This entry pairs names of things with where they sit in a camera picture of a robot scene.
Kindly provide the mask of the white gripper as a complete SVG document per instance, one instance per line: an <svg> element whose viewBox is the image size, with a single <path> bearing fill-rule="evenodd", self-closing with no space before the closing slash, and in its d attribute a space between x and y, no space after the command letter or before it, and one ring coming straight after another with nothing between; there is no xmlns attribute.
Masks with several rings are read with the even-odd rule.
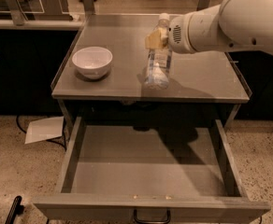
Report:
<svg viewBox="0 0 273 224"><path fill-rule="evenodd" d="M145 38L146 49L164 49L167 44L178 54L197 53L198 49L191 40L191 22L195 12L178 16L169 23L167 28L155 27Z"/></svg>

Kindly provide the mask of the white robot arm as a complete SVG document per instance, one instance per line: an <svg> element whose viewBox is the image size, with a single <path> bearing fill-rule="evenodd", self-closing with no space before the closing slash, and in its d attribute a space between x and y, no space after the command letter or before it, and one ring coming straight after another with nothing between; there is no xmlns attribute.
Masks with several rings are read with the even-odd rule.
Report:
<svg viewBox="0 0 273 224"><path fill-rule="evenodd" d="M223 0L218 6L180 15L145 38L146 49L176 53L262 51L273 56L273 0Z"/></svg>

